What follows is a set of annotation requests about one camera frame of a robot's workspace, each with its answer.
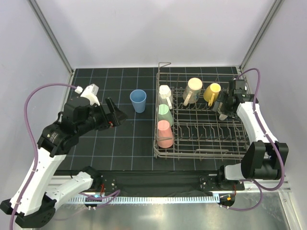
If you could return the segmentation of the yellow ceramic mug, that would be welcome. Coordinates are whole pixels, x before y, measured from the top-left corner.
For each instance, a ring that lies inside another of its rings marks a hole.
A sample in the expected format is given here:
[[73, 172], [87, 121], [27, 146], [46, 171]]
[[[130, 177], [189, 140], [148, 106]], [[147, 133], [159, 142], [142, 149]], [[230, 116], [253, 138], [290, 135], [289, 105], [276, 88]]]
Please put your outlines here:
[[220, 91], [221, 86], [218, 83], [212, 83], [207, 87], [203, 94], [203, 98], [208, 103], [209, 107], [217, 100]]

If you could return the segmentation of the blue plastic cup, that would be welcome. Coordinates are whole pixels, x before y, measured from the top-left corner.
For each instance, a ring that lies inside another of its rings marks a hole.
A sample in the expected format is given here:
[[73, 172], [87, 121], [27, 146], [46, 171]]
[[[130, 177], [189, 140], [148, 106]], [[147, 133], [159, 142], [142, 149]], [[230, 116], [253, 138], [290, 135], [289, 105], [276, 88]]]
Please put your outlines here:
[[146, 98], [146, 92], [140, 89], [133, 90], [130, 93], [130, 100], [135, 112], [139, 114], [144, 112], [146, 106]]

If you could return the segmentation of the beige patterned ceramic mug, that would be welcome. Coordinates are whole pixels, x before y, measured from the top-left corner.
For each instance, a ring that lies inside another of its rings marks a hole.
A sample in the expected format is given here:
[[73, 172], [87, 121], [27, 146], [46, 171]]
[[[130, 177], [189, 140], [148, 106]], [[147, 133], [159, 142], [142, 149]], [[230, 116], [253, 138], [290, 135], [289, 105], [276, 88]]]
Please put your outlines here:
[[202, 90], [202, 81], [199, 78], [191, 78], [183, 93], [183, 106], [194, 104], [198, 101]]

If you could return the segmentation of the green plastic cup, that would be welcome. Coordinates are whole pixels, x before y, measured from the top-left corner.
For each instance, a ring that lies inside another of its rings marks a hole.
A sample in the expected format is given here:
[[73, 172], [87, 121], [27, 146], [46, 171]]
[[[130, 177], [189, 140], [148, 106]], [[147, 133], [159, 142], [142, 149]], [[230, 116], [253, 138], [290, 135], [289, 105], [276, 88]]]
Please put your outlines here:
[[168, 121], [170, 123], [170, 126], [173, 125], [174, 119], [173, 119], [173, 116], [171, 114], [171, 111], [170, 111], [168, 105], [160, 104], [158, 106], [157, 111], [158, 111], [158, 121], [166, 120], [166, 121]]

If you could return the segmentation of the white faceted mug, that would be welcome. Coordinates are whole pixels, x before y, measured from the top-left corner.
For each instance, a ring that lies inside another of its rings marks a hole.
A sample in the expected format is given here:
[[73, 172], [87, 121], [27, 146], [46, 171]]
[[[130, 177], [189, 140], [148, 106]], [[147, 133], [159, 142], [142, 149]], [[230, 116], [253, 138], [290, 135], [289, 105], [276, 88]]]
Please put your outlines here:
[[167, 85], [159, 86], [158, 100], [160, 104], [166, 104], [170, 110], [173, 108], [172, 91], [169, 86]]

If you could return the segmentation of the pink plastic cup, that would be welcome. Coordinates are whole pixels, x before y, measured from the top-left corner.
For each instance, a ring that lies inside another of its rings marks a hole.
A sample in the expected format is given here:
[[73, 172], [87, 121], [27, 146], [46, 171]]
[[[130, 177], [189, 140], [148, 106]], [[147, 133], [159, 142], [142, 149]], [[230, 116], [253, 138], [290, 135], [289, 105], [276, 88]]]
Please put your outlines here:
[[174, 143], [170, 123], [167, 120], [160, 120], [158, 122], [157, 144], [161, 148], [169, 148]]

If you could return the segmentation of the orange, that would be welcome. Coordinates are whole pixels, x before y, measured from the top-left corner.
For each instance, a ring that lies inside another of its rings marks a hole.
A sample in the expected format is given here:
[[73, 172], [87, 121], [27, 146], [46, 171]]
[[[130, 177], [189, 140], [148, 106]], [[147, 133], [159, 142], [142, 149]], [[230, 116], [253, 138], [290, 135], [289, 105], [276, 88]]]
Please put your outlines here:
[[221, 121], [224, 121], [224, 120], [226, 120], [227, 118], [228, 118], [228, 115], [226, 115], [224, 112], [223, 112], [223, 106], [221, 107], [221, 110], [217, 113], [218, 115], [219, 115], [219, 119], [221, 120]]

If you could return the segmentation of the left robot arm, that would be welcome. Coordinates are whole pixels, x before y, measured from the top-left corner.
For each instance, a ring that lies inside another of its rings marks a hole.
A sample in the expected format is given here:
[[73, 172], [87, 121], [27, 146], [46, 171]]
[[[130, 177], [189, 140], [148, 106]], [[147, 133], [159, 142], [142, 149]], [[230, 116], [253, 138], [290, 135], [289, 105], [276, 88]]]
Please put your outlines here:
[[41, 228], [69, 199], [85, 190], [96, 192], [101, 188], [101, 173], [86, 166], [59, 187], [47, 189], [57, 168], [81, 136], [92, 130], [120, 126], [128, 118], [110, 97], [106, 98], [106, 103], [110, 111], [108, 114], [99, 102], [92, 103], [84, 97], [73, 98], [65, 103], [57, 120], [43, 129], [36, 143], [37, 155], [21, 188], [14, 197], [0, 204], [1, 210], [12, 215], [20, 228]]

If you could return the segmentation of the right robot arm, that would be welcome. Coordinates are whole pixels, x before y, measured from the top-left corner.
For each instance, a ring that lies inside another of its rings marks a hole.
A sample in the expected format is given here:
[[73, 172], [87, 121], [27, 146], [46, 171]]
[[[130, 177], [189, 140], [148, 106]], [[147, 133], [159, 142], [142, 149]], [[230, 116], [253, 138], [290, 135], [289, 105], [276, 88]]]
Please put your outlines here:
[[281, 179], [289, 148], [268, 129], [258, 100], [247, 92], [245, 81], [230, 80], [227, 91], [219, 93], [213, 111], [220, 115], [220, 120], [228, 117], [240, 119], [249, 139], [249, 147], [241, 162], [221, 167], [223, 174], [216, 177], [217, 186], [227, 190], [233, 185], [233, 180]]

